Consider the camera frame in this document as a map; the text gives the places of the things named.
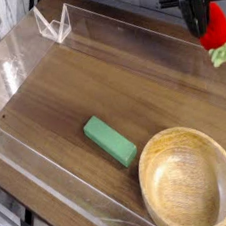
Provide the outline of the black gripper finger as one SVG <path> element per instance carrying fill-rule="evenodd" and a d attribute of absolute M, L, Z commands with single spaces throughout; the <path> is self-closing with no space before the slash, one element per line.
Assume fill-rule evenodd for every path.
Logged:
<path fill-rule="evenodd" d="M 180 11 L 191 35 L 201 38 L 209 23 L 208 0 L 179 0 Z"/>

